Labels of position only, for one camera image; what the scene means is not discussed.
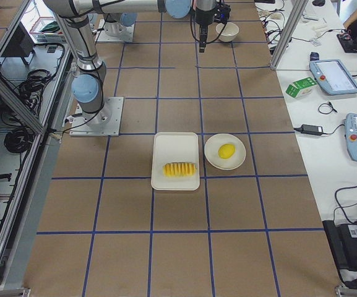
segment table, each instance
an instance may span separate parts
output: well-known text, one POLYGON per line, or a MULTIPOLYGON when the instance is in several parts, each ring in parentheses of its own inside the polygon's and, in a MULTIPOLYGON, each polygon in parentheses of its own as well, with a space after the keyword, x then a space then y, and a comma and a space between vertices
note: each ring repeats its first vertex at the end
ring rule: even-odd
MULTIPOLYGON (((277 75, 283 92, 292 81, 312 76, 309 71, 277 71, 277 75)), ((292 98, 287 94, 284 97, 294 127, 313 124, 322 126, 324 132, 332 132, 348 113, 357 113, 357 94, 329 96, 316 87, 304 97, 292 98), (317 111, 320 104, 328 101, 338 113, 324 115, 317 111)), ((342 127, 331 136, 296 134, 322 220, 333 218, 333 210, 337 206, 334 192, 341 187, 357 185, 357 162, 352 161, 346 151, 344 135, 342 127)), ((343 191, 339 197, 342 205, 354 204, 357 202, 357 189, 343 191)), ((346 209, 346 212, 357 218, 357 207, 346 209)), ((341 212, 337 212, 337 218, 337 223, 345 222, 341 212)))
MULTIPOLYGON (((288 20, 290 11, 292 10, 291 1, 284 1, 284 11, 283 14, 285 19, 288 20)), ((274 10, 282 7, 281 0, 277 0, 275 4, 257 4, 257 7, 261 9, 274 10)), ((310 20, 303 22, 299 21, 296 27, 293 37, 300 38, 304 40, 310 40, 311 38, 317 38, 315 31, 312 29, 313 26, 325 23, 326 28, 329 29, 340 29, 343 28, 342 21, 339 19, 333 5, 330 1, 326 1, 325 5, 322 7, 313 6, 311 1, 306 6, 306 10, 310 7, 319 17, 319 21, 310 20)), ((283 28, 283 19, 274 20, 280 28, 283 28)), ((273 23, 268 25, 268 29, 276 28, 277 26, 273 23)), ((341 59, 346 68, 349 71, 357 71, 357 54, 345 53, 341 47, 336 34, 339 31, 327 32, 324 36, 320 37, 318 40, 322 43, 320 46, 314 46, 308 42, 293 39, 283 55, 280 63, 277 66, 278 70, 309 70, 309 56, 310 52, 315 51, 320 54, 320 59, 341 59)))

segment black device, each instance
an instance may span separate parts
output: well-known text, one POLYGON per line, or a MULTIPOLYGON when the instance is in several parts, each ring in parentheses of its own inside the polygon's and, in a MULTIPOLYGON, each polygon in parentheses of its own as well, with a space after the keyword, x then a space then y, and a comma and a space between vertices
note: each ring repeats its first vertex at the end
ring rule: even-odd
POLYGON ((255 0, 255 3, 267 3, 267 4, 275 4, 276 0, 255 0))
POLYGON ((207 10, 199 8, 198 4, 203 4, 203 2, 198 1, 195 10, 195 21, 199 24, 199 52, 204 53, 204 49, 207 43, 207 35, 209 34, 209 25, 214 22, 226 24, 230 16, 230 6, 222 3, 216 2, 215 7, 209 8, 207 5, 207 10))
POLYGON ((313 0, 312 4, 314 6, 324 6, 325 0, 313 0))
POLYGON ((323 221, 322 224, 337 269, 357 271, 357 225, 335 226, 331 220, 323 221))
POLYGON ((2 57, 26 58, 31 54, 33 47, 34 42, 32 41, 31 36, 20 22, 13 33, 12 38, 9 40, 6 49, 2 53, 2 57))
POLYGON ((310 53, 310 61, 317 61, 317 60, 320 60, 319 53, 316 53, 315 51, 312 51, 310 53))
POLYGON ((309 134, 309 135, 316 135, 316 136, 321 136, 322 134, 324 134, 321 126, 314 126, 314 125, 303 124, 299 128, 294 128, 294 130, 302 134, 309 134))
POLYGON ((357 53, 357 46, 349 34, 337 34, 337 38, 345 53, 357 53))

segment blue tape grid line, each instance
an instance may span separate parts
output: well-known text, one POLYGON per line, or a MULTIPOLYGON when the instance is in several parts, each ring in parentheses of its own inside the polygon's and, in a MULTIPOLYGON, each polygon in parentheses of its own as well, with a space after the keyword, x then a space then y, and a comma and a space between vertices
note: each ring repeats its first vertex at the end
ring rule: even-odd
MULTIPOLYGON (((222 179, 222 178, 304 178, 307 174, 249 174, 249 175, 227 175, 227 176, 201 176, 201 179, 222 179)), ((67 181, 67 180, 83 180, 83 179, 151 179, 150 176, 104 176, 104 177, 94 177, 94 176, 63 176, 58 178, 52 178, 56 181, 67 181)))
POLYGON ((39 231, 37 235, 96 235, 96 234, 189 234, 189 233, 261 233, 261 232, 320 232, 323 228, 271 228, 271 229, 227 229, 227 230, 95 230, 95 231, 39 231))
MULTIPOLYGON (((142 100, 142 99, 156 99, 155 97, 125 97, 125 100, 142 100)), ((159 97, 160 100, 197 100, 197 97, 159 97)), ((242 99, 241 97, 202 97, 202 100, 224 100, 224 99, 242 99)), ((283 96, 244 96, 245 100, 261 100, 261 99, 284 99, 283 96)))

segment brown paper floor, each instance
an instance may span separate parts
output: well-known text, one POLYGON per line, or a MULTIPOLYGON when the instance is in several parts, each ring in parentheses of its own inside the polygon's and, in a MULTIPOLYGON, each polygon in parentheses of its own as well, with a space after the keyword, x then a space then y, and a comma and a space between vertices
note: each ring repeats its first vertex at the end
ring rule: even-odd
POLYGON ((125 97, 121 135, 64 137, 25 276, 32 296, 334 296, 335 266, 256 8, 231 5, 239 37, 204 54, 188 19, 151 13, 139 14, 135 43, 97 45, 105 95, 125 97), (198 190, 152 189, 160 131, 198 133, 198 190), (203 155, 221 132, 246 146, 232 171, 203 155))

